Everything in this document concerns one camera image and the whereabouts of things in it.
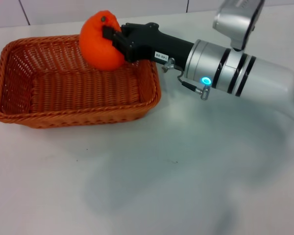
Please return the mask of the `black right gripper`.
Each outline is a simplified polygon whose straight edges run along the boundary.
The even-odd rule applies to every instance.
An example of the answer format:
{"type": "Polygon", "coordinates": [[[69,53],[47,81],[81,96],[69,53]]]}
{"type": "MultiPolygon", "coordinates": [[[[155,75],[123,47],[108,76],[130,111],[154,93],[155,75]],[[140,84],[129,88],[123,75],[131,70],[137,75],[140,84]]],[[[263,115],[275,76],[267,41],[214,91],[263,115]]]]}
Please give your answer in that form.
{"type": "Polygon", "coordinates": [[[173,58],[175,64],[184,69],[194,45],[162,33],[156,23],[126,23],[121,26],[121,32],[110,26],[104,26],[102,30],[103,38],[110,40],[127,62],[151,60],[165,64],[173,58]]]}

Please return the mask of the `orange toy tangerine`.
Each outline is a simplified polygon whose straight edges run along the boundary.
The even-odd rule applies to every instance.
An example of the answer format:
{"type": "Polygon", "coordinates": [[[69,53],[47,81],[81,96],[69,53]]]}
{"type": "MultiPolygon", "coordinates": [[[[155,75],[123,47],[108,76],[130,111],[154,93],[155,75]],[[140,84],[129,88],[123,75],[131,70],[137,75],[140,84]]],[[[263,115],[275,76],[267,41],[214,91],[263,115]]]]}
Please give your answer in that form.
{"type": "Polygon", "coordinates": [[[120,31],[115,15],[108,10],[97,12],[82,26],[79,35],[79,47],[84,60],[100,71],[113,71],[124,63],[124,56],[112,45],[112,41],[103,37],[103,28],[111,27],[120,31]]]}

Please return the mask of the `orange woven wicker basket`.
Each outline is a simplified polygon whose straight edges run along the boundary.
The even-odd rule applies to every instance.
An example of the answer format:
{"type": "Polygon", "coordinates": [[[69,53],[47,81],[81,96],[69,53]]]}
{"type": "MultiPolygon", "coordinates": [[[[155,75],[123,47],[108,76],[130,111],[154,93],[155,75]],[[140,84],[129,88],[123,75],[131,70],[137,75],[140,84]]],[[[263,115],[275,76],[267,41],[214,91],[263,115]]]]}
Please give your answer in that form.
{"type": "Polygon", "coordinates": [[[0,121],[36,129],[142,118],[161,98],[157,66],[143,60],[99,71],[78,35],[23,38],[0,54],[0,121]]]}

